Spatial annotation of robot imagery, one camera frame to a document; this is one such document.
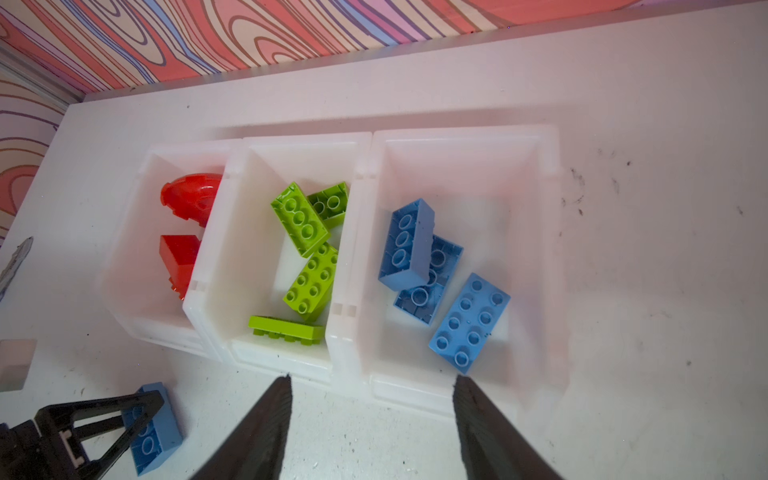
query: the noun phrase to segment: lego stud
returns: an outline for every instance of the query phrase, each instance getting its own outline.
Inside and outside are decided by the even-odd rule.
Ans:
[[[145,427],[144,427],[144,428],[143,428],[143,429],[142,429],[142,430],[139,432],[139,436],[140,436],[140,437],[145,437],[145,436],[149,435],[150,433],[152,433],[152,430],[154,430],[154,428],[152,428],[152,422],[150,422],[150,423],[149,423],[149,425],[145,426]]]
[[[402,268],[408,263],[408,254],[404,249],[397,250],[394,255],[392,255],[392,265]]]
[[[437,340],[435,340],[435,346],[437,346],[438,350],[445,350],[448,348],[449,341],[447,338],[445,338],[444,335],[441,335],[437,337]]]
[[[145,455],[149,455],[154,451],[154,439],[152,437],[147,437],[144,439],[144,441],[141,443],[141,453]]]
[[[411,234],[408,232],[400,232],[400,235],[395,238],[395,247],[403,248],[411,244]]]
[[[469,356],[464,352],[457,352],[453,356],[453,361],[456,362],[456,365],[465,367],[469,365]]]
[[[304,220],[306,220],[306,215],[301,211],[294,213],[293,218],[291,219],[294,225],[301,225],[304,223]]]
[[[480,343],[480,335],[477,332],[470,332],[467,334],[467,342],[469,342],[469,345],[477,345]]]
[[[468,296],[462,298],[462,301],[458,303],[458,307],[466,312],[472,308],[472,299]]]
[[[309,224],[304,225],[303,227],[301,227],[301,237],[304,240],[309,240],[310,238],[312,238],[314,236],[315,236],[315,227],[313,227],[312,225],[309,225]]]
[[[490,314],[490,312],[480,312],[478,320],[482,325],[488,325],[491,323],[491,320],[493,320],[493,316]]]
[[[328,197],[328,208],[331,210],[335,210],[339,208],[339,205],[341,205],[341,200],[336,195],[332,195]]]
[[[462,324],[461,320],[458,319],[457,316],[452,316],[448,319],[448,328],[451,330],[456,330],[458,327]]]
[[[414,305],[424,306],[427,304],[427,300],[429,300],[429,294],[423,288],[415,288],[411,292],[411,301]]]
[[[283,205],[283,208],[285,209],[286,212],[290,213],[296,209],[297,205],[298,204],[296,203],[295,198],[289,198],[288,200],[286,200],[286,203]]]
[[[411,227],[411,223],[413,223],[413,217],[410,215],[405,215],[403,218],[400,219],[400,223],[398,223],[398,227],[400,227],[400,230],[405,230],[406,228]]]
[[[445,264],[445,254],[442,250],[433,250],[429,263],[435,268],[443,266]]]

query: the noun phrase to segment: red curved lego piece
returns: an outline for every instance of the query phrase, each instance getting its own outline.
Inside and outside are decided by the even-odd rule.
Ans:
[[[220,182],[219,174],[186,175],[163,186],[160,202],[170,207],[177,217],[191,218],[205,227]]]

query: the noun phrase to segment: blue lego brick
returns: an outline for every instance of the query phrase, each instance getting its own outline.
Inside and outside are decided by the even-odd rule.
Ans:
[[[379,281],[399,292],[429,282],[435,211],[419,198],[392,213]]]
[[[432,235],[432,255],[429,259],[429,282],[410,290],[402,290],[395,299],[395,306],[427,325],[440,308],[442,294],[456,270],[464,247]]]
[[[157,390],[163,396],[164,404],[160,411],[152,417],[147,428],[139,433],[139,436],[131,443],[131,454],[134,456],[136,473],[139,476],[155,470],[165,462],[166,458],[181,445],[181,434],[174,417],[174,411],[170,407],[168,391],[162,383],[148,383],[137,392],[151,392]],[[144,412],[142,407],[122,412],[125,428],[134,424],[134,421]]]
[[[466,375],[509,299],[509,295],[473,273],[429,342],[429,348]]]

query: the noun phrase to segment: patterned wallpaper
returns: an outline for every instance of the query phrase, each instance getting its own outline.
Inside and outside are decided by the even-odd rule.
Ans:
[[[0,245],[63,117],[0,74]]]
[[[0,0],[0,38],[78,90],[92,92],[508,28],[640,3]]]

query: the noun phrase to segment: red lego brick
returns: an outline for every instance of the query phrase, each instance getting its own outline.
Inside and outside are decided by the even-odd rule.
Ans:
[[[160,202],[177,217],[195,220],[205,228],[220,182],[219,174],[186,175],[163,186]]]
[[[179,298],[187,295],[200,241],[194,235],[161,235],[160,257],[170,273],[170,284]]]

